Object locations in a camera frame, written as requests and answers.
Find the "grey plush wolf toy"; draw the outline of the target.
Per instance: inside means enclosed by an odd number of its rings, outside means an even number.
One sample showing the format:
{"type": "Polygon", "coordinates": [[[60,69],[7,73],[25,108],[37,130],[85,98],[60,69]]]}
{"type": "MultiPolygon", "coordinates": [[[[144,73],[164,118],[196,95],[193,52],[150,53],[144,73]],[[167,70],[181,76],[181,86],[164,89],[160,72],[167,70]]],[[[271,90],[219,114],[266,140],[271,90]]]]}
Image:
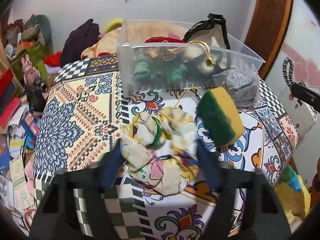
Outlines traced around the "grey plush wolf toy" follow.
{"type": "Polygon", "coordinates": [[[25,41],[39,41],[43,47],[52,41],[50,21],[46,15],[35,15],[23,26],[21,39],[25,41]]]}

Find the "green cardboard box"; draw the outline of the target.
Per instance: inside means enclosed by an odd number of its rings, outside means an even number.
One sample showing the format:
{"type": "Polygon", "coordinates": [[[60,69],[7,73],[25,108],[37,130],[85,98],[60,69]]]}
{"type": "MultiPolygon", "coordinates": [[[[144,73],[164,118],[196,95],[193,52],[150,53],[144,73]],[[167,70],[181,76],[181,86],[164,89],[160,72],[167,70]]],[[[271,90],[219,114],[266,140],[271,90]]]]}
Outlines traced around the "green cardboard box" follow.
{"type": "Polygon", "coordinates": [[[21,51],[14,59],[10,61],[11,69],[17,79],[23,83],[23,71],[21,58],[29,56],[29,60],[32,65],[39,70],[41,77],[46,80],[48,73],[44,66],[44,58],[49,55],[49,48],[42,46],[39,42],[36,42],[26,50],[21,51]]]}

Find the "bagged silver scouring pad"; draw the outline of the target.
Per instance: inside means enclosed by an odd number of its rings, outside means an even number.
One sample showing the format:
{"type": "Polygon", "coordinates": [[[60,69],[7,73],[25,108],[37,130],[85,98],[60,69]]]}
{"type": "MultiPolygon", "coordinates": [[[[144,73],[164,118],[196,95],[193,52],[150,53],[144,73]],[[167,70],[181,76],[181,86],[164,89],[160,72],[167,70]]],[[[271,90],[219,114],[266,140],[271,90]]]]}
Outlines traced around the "bagged silver scouring pad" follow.
{"type": "Polygon", "coordinates": [[[224,70],[212,76],[216,87],[223,87],[237,107],[253,107],[259,98],[259,76],[255,67],[224,70]]]}

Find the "white wardrobe sliding door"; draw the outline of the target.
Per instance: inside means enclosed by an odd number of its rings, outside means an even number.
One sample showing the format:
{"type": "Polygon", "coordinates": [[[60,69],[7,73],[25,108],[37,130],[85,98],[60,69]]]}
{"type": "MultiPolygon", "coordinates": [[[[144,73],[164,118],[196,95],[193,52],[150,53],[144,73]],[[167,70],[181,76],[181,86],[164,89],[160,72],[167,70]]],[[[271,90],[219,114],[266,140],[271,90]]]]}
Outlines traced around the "white wardrobe sliding door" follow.
{"type": "Polygon", "coordinates": [[[313,128],[301,137],[279,101],[281,91],[289,88],[283,77],[283,63],[287,57],[293,62],[294,81],[303,81],[319,92],[319,23],[304,0],[293,0],[283,44],[265,82],[273,92],[267,103],[288,133],[289,148],[298,172],[303,173],[307,169],[314,171],[319,159],[319,113],[313,128]]]}

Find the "red gift box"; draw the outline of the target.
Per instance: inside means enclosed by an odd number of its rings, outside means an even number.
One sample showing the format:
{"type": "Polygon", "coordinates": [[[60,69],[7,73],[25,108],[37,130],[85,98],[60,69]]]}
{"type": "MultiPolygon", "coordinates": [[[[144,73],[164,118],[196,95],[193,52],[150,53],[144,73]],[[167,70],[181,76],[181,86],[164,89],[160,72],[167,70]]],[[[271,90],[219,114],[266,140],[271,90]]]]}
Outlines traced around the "red gift box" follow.
{"type": "Polygon", "coordinates": [[[13,78],[14,78],[14,75],[10,68],[7,69],[3,75],[1,75],[0,96],[2,96],[3,94],[7,94],[9,92],[12,92],[16,89],[13,83],[13,78]]]}

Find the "floral fabric scrunchie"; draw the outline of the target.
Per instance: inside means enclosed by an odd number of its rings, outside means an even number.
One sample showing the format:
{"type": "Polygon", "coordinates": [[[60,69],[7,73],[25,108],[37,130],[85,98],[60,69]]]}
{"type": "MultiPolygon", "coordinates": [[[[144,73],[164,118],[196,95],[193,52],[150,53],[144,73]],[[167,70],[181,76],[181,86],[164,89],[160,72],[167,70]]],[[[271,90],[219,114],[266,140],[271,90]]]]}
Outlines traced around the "floral fabric scrunchie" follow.
{"type": "Polygon", "coordinates": [[[184,190],[199,173],[196,124],[177,107],[141,112],[119,130],[121,155],[131,178],[162,196],[184,190]]]}

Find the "white appliance with stickers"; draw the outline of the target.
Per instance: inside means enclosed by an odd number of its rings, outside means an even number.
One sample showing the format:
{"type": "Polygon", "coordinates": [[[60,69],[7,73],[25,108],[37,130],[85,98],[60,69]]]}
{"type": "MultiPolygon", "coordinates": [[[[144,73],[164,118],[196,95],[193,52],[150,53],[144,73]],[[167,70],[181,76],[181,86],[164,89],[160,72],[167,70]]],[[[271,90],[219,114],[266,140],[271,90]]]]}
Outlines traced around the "white appliance with stickers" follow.
{"type": "Polygon", "coordinates": [[[281,91],[279,101],[290,116],[299,135],[304,137],[317,122],[317,111],[302,100],[295,98],[288,88],[281,91]]]}

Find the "green knitted sock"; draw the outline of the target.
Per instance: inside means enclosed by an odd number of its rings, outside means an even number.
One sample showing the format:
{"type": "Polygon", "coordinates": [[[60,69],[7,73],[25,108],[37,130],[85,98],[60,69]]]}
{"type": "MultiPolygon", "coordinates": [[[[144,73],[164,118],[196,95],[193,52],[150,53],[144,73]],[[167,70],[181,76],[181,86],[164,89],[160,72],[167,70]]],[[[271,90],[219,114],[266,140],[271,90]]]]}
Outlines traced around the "green knitted sock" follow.
{"type": "Polygon", "coordinates": [[[135,81],[181,82],[189,76],[189,69],[179,56],[165,59],[164,55],[151,58],[139,55],[134,59],[133,77],[135,81]]]}

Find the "dark purple jacket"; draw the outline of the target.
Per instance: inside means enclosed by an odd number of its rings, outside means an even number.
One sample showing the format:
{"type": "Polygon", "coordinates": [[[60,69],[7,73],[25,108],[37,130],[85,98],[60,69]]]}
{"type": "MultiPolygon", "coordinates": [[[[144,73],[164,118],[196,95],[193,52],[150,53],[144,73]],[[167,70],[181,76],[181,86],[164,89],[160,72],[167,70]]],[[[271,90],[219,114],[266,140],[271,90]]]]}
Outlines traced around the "dark purple jacket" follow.
{"type": "Polygon", "coordinates": [[[99,40],[99,25],[93,19],[87,20],[77,29],[72,31],[65,41],[60,55],[60,67],[81,59],[81,53],[99,40]]]}

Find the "yellow green sponge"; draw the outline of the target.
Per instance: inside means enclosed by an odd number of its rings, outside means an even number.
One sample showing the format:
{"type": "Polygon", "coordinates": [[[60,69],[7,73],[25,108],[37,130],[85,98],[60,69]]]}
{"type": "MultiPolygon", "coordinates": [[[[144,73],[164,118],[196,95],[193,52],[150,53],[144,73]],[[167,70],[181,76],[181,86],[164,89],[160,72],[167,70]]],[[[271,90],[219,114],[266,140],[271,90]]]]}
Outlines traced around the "yellow green sponge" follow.
{"type": "Polygon", "coordinates": [[[196,113],[218,148],[233,144],[245,132],[238,109],[223,87],[207,90],[196,113]]]}

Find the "black plastic bag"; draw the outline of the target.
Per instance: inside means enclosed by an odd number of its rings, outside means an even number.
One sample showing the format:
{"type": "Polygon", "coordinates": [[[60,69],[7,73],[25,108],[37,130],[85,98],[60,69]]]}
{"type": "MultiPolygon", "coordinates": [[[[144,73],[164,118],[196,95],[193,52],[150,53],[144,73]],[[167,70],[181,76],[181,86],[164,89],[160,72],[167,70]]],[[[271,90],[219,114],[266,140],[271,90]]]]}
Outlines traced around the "black plastic bag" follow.
{"type": "Polygon", "coordinates": [[[47,101],[43,97],[41,91],[38,88],[31,86],[27,86],[25,91],[29,105],[29,112],[33,116],[42,116],[47,101]]]}

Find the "pink rabbit figurine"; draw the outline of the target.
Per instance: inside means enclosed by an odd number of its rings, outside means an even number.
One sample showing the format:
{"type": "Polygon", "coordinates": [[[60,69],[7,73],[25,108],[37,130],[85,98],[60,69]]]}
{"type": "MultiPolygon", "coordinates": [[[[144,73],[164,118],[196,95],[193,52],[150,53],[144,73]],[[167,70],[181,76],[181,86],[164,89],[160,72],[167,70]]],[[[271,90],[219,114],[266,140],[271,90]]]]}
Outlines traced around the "pink rabbit figurine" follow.
{"type": "Polygon", "coordinates": [[[37,70],[30,60],[28,54],[21,58],[23,80],[26,86],[36,87],[41,92],[48,90],[47,84],[42,80],[39,70],[37,70]]]}

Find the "red velvet pouch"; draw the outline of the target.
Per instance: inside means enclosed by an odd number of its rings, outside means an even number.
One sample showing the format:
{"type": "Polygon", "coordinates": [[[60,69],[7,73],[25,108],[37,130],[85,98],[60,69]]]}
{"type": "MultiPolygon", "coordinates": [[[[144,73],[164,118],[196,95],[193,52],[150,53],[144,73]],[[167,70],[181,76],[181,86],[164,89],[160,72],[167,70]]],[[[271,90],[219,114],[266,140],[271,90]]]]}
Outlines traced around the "red velvet pouch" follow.
{"type": "Polygon", "coordinates": [[[145,41],[145,43],[185,43],[183,40],[179,40],[172,37],[151,37],[145,41]]]}

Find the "black white tote bag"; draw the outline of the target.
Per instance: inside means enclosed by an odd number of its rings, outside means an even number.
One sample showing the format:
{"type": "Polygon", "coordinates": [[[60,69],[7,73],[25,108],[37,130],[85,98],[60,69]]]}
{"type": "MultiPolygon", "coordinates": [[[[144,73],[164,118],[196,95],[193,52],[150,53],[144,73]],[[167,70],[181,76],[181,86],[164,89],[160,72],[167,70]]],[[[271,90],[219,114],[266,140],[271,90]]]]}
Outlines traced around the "black white tote bag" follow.
{"type": "Polygon", "coordinates": [[[226,19],[210,13],[207,20],[195,23],[183,40],[191,46],[185,47],[183,62],[192,79],[204,79],[231,68],[231,55],[227,36],[226,19]]]}

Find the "clear plastic storage box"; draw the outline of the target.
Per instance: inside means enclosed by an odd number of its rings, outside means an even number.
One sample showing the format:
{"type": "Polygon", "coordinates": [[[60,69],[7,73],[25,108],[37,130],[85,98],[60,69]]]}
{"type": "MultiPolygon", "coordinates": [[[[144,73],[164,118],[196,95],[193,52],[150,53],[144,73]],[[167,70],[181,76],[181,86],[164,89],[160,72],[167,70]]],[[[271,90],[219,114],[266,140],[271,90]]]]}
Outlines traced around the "clear plastic storage box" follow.
{"type": "Polygon", "coordinates": [[[265,60],[228,35],[230,49],[210,41],[183,43],[190,23],[125,20],[117,41],[117,56],[125,96],[150,90],[212,87],[212,76],[242,68],[257,72],[265,60]]]}

